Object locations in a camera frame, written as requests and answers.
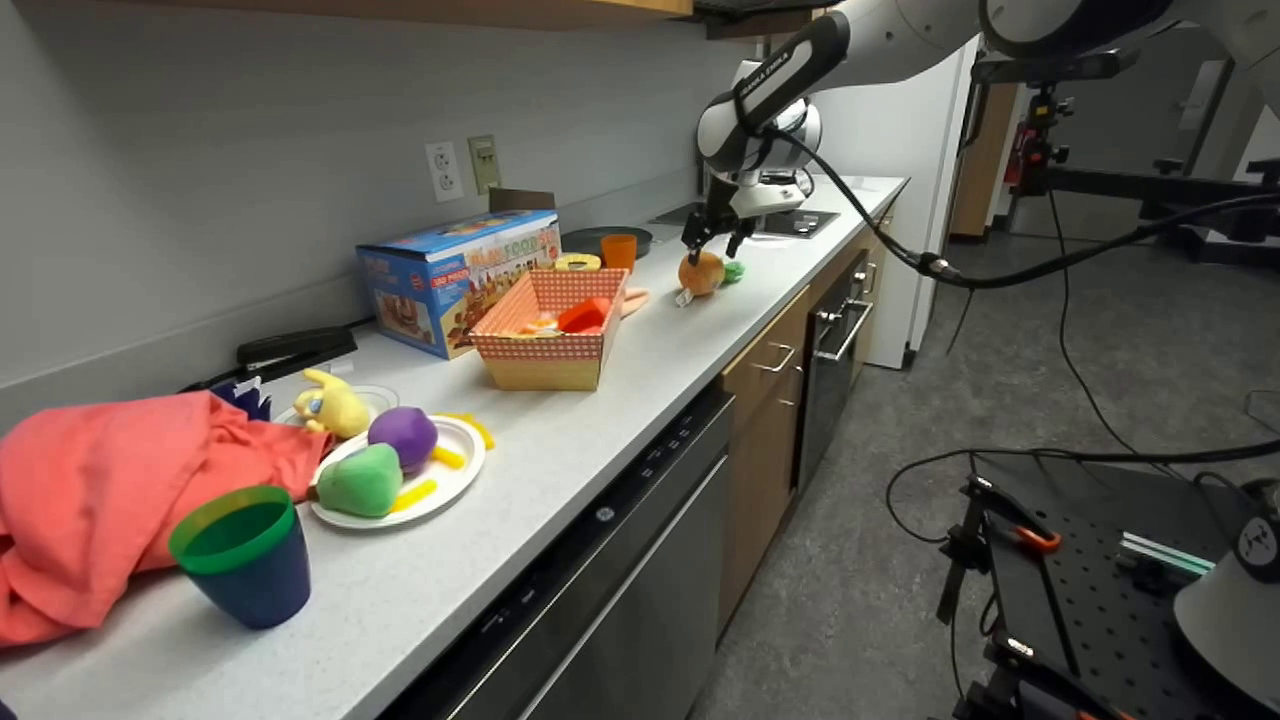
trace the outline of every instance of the wicker basket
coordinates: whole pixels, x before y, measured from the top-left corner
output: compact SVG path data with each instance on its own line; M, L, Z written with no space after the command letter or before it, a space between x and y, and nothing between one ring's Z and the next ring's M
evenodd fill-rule
M476 326L470 341L497 389L571 389L598 384L603 349L618 319L618 269L598 271L522 271L521 286ZM609 319L597 332L514 341L513 330L539 313L562 313L586 298L609 298Z

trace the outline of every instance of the countertop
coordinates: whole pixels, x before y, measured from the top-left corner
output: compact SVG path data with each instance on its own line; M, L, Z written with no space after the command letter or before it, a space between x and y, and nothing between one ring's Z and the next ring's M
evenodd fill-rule
M851 181L882 211L902 181ZM861 234L830 183L803 209L839 211L812 241L756 236L743 286L677 305L679 230L654 236L597 394L498 394L479 355L426 359L376 332L331 368L426 414L470 414L497 434L476 488L447 511L382 538L331 533L302 515L313 602L271 631L244 631L182 577L139 579L108 630L0 662L0 699L41 715L376 715L395 699L562 524L803 292L812 271Z

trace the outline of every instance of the wall outlet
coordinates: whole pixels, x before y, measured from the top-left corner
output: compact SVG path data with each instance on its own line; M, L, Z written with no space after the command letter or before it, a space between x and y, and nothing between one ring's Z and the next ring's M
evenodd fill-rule
M440 205L464 202L464 163L455 159L455 143L440 141L426 143L426 172L431 172L431 191Z
M504 172L497 163L497 141L470 138L466 154L470 154L476 198L488 198L488 187L504 187Z

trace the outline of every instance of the blue cup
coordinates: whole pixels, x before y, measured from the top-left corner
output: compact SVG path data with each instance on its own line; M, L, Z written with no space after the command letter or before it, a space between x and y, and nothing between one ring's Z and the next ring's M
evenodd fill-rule
M313 597L302 529L271 484L198 504L172 529L167 552L244 630L276 630Z

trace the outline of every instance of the red towel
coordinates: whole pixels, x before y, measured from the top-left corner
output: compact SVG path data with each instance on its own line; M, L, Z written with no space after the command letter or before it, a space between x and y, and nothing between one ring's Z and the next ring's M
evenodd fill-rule
M0 439L0 648L101 630L167 533L244 484L309 494L319 434L192 394L50 407Z

